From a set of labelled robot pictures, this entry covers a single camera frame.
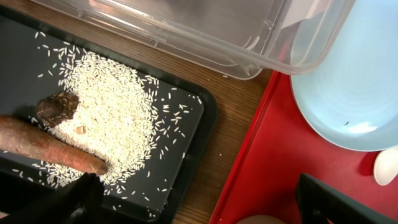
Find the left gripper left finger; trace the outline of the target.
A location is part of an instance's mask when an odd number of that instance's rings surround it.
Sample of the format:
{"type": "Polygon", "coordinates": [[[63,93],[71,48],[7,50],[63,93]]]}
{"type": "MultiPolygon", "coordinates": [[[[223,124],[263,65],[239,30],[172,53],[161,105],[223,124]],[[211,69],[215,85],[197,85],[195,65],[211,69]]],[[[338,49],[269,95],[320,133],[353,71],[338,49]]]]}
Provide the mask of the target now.
{"type": "Polygon", "coordinates": [[[104,185],[96,174],[78,180],[1,218],[1,223],[104,223],[104,185]]]}

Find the mint green bowl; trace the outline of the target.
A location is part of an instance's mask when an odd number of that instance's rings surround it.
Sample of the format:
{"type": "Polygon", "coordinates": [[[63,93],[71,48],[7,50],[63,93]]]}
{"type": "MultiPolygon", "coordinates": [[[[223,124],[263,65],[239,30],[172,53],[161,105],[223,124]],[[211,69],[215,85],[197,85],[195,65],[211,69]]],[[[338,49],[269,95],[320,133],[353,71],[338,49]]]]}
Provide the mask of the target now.
{"type": "Polygon", "coordinates": [[[286,224],[282,220],[272,217],[269,215],[254,215],[251,217],[244,218],[236,224],[286,224]]]}

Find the brown food scrap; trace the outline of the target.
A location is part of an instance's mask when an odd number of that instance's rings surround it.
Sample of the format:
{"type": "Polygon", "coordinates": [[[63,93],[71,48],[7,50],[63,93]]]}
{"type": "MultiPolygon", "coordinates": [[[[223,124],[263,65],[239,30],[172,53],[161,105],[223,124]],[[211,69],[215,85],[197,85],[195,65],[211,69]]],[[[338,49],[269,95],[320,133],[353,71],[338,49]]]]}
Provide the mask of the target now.
{"type": "Polygon", "coordinates": [[[54,128],[63,121],[72,119],[79,103],[78,96],[62,91],[41,99],[35,107],[35,112],[44,125],[54,128]]]}

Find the light blue plate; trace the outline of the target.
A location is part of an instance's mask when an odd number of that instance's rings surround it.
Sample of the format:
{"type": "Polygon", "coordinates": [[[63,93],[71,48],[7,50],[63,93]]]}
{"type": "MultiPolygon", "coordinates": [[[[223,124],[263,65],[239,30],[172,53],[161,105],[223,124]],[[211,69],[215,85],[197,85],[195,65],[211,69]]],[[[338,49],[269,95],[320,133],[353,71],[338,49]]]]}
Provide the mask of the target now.
{"type": "Polygon", "coordinates": [[[354,151],[397,145],[397,0],[356,1],[326,59],[291,78],[311,128],[354,151]]]}

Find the pile of white rice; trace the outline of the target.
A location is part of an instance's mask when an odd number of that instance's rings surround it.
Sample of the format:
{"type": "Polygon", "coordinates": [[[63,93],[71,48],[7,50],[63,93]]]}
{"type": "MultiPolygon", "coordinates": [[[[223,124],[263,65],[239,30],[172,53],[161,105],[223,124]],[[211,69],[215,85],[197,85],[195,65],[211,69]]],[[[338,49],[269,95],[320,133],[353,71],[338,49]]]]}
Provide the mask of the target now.
{"type": "Polygon", "coordinates": [[[121,193],[128,178],[144,170],[156,149],[160,135],[168,135],[164,116],[174,124],[187,109],[169,102],[156,106],[160,80],[140,76],[136,68],[63,41],[58,47],[36,31],[34,47],[53,65],[41,77],[56,75],[60,91],[79,97],[72,119],[50,128],[39,119],[32,124],[59,140],[104,160],[108,172],[101,177],[104,194],[121,193]]]}

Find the white plastic spoon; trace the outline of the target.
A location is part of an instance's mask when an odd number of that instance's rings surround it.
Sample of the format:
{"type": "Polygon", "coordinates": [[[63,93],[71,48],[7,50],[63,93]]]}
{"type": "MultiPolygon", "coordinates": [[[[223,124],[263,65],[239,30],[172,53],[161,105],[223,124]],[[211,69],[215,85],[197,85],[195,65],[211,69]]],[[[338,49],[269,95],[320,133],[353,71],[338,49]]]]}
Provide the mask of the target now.
{"type": "Polygon", "coordinates": [[[397,147],[381,151],[374,162],[373,176],[375,181],[385,186],[397,176],[397,147]]]}

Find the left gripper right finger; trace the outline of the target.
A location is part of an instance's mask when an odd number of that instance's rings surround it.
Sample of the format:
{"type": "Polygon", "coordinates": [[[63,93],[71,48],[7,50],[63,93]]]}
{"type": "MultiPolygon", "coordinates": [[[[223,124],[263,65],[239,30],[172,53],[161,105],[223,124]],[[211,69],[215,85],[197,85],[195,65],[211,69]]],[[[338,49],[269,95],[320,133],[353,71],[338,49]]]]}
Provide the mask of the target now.
{"type": "Polygon", "coordinates": [[[300,174],[295,201],[302,223],[397,224],[309,174],[300,174]]]}

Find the carrot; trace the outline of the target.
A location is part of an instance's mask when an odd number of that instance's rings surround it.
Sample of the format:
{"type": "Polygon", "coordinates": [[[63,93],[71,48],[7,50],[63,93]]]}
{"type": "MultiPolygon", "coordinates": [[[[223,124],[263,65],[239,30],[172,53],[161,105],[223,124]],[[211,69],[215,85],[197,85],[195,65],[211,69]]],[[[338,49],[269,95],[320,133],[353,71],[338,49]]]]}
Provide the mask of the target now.
{"type": "Polygon", "coordinates": [[[1,116],[1,149],[81,172],[103,175],[108,171],[107,164],[101,159],[10,115],[1,116]]]}

